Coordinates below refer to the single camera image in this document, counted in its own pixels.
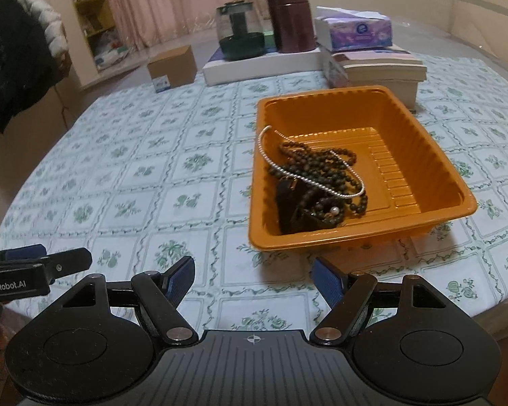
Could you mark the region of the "orange plastic tray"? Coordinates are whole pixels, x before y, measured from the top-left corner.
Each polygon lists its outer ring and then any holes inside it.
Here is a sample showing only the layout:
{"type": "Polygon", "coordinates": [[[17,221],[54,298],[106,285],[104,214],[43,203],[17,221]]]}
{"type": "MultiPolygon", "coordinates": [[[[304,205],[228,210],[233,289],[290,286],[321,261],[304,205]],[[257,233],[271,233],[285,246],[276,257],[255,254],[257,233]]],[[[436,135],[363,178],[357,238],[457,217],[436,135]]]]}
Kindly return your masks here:
{"type": "Polygon", "coordinates": [[[327,89],[265,98],[258,103],[249,212],[249,241],[260,250],[358,246],[427,233],[472,215],[476,199],[445,153],[387,88],[327,89]],[[363,216],[336,228],[285,235],[278,223],[271,162],[285,157],[289,137],[313,150],[356,154],[352,169],[368,197],[363,216]]]}

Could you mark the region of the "black jacket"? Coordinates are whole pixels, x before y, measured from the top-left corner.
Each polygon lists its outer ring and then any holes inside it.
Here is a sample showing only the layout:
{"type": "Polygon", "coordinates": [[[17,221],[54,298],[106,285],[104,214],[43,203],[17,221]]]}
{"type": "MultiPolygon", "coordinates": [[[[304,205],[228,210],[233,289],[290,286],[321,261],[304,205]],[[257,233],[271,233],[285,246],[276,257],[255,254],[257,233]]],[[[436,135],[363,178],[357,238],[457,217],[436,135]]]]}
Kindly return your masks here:
{"type": "Polygon", "coordinates": [[[39,23],[18,0],[0,0],[0,132],[62,79],[39,23]]]}

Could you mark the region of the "wooden bookshelf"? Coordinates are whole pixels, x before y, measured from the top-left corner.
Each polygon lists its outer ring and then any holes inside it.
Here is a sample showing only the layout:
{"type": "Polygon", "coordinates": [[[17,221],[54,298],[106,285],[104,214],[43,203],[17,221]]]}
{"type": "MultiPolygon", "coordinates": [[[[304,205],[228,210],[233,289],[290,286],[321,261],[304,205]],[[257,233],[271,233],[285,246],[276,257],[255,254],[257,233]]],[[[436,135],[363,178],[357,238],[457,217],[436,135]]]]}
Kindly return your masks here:
{"type": "Polygon", "coordinates": [[[111,65],[104,54],[118,43],[112,39],[115,23],[108,0],[73,0],[80,28],[98,71],[111,65]]]}

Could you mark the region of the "plastic bag on floor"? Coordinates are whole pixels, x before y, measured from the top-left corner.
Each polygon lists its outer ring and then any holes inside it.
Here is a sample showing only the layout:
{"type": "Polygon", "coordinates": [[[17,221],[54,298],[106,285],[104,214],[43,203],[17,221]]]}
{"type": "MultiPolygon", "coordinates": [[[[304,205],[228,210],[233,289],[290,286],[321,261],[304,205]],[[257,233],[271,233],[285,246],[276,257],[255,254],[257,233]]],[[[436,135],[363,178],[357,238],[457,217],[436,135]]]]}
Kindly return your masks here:
{"type": "Polygon", "coordinates": [[[129,54],[130,48],[120,39],[115,30],[103,33],[94,48],[94,62],[99,71],[103,71],[129,54]]]}

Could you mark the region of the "thick beige book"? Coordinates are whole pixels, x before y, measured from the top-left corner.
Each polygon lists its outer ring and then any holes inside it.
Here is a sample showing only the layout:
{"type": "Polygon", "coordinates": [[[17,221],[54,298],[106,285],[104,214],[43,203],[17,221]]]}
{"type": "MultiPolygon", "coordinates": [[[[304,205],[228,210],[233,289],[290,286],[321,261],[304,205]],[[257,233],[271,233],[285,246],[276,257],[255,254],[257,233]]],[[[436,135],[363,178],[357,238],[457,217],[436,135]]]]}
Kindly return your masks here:
{"type": "Polygon", "coordinates": [[[327,49],[320,49],[323,75],[331,88],[380,85],[410,110],[416,110],[418,85],[427,80],[427,67],[406,64],[342,65],[327,49]]]}

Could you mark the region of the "small cardboard box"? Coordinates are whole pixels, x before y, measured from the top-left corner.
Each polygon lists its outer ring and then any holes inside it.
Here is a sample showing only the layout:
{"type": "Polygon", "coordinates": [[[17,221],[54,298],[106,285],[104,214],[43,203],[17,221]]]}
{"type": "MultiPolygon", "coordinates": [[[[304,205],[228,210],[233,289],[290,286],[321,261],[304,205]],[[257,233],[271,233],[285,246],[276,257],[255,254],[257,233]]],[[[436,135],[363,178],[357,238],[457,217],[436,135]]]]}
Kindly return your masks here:
{"type": "Polygon", "coordinates": [[[160,53],[148,62],[147,70],[156,93],[192,84],[197,74],[192,47],[185,45],[160,53]]]}

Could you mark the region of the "flat white box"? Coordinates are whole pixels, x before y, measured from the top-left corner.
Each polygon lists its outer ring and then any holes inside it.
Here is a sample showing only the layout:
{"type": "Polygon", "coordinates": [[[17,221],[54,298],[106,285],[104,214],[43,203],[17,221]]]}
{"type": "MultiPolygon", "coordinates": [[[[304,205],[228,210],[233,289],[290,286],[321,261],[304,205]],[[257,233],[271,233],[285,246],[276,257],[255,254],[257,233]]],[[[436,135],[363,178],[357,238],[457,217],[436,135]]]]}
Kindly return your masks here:
{"type": "Polygon", "coordinates": [[[302,71],[320,71],[321,52],[313,49],[306,52],[278,53],[239,61],[226,61],[218,49],[202,69],[208,86],[230,84],[302,71]]]}

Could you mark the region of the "pink book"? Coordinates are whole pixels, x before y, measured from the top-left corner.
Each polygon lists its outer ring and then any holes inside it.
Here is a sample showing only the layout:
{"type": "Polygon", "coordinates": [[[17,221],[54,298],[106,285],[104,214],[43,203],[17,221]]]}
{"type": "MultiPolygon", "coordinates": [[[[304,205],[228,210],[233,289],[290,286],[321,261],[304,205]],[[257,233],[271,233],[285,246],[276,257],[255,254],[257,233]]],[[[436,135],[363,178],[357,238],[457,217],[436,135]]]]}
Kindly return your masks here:
{"type": "Polygon", "coordinates": [[[358,49],[335,53],[332,58],[342,65],[364,65],[364,64],[406,64],[422,65],[418,59],[408,50],[398,46],[391,46],[380,49],[358,49]]]}

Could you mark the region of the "white puffy jacket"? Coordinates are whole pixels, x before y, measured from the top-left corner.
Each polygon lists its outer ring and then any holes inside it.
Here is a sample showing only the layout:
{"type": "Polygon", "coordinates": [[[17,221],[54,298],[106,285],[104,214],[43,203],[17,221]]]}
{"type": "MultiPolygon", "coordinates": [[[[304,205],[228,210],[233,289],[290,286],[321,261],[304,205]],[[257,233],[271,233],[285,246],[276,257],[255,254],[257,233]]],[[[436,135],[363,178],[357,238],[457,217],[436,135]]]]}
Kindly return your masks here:
{"type": "Polygon", "coordinates": [[[17,0],[25,12],[35,20],[45,34],[50,54],[61,59],[69,52],[66,31],[61,15],[46,0],[17,0]]]}

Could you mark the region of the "purple tissue box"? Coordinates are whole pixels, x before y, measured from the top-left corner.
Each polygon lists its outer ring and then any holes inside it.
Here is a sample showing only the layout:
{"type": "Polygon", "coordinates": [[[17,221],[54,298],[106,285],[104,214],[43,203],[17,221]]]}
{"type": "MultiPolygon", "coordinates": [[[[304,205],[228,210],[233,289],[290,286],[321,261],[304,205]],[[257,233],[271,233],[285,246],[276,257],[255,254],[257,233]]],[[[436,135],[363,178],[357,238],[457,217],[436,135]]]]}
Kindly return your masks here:
{"type": "Polygon", "coordinates": [[[379,12],[318,6],[314,25],[317,43],[333,52],[393,45],[392,21],[379,12]]]}

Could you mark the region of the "glass teapot green base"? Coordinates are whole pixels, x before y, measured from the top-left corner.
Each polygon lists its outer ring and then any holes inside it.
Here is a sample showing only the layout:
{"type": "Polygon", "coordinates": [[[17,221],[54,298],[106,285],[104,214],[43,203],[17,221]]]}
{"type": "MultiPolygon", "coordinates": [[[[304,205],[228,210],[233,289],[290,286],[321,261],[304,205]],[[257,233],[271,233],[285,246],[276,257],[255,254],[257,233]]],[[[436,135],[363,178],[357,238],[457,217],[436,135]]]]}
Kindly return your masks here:
{"type": "Polygon", "coordinates": [[[226,61],[241,61],[266,53],[263,28],[252,2],[237,0],[219,6],[215,23],[226,61]]]}

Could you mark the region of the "dark red cylindrical canister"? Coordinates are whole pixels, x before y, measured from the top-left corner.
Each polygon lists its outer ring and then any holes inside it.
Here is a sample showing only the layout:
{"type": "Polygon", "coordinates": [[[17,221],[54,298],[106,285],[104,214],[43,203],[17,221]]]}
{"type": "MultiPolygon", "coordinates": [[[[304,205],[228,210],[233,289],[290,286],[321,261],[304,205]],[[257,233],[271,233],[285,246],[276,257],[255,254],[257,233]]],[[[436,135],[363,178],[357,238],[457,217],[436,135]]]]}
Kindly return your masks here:
{"type": "Polygon", "coordinates": [[[308,0],[267,0],[273,37],[279,53],[306,52],[316,48],[308,0]]]}

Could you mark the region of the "plastic-wrapped headboard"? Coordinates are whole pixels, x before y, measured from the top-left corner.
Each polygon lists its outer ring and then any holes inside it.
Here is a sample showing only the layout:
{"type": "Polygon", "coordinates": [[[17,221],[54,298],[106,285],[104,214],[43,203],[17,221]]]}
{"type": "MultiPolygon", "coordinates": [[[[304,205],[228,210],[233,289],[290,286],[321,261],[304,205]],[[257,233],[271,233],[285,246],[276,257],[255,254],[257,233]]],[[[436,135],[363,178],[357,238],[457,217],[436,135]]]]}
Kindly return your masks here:
{"type": "Polygon", "coordinates": [[[508,0],[450,0],[448,31],[508,67],[508,0]]]}

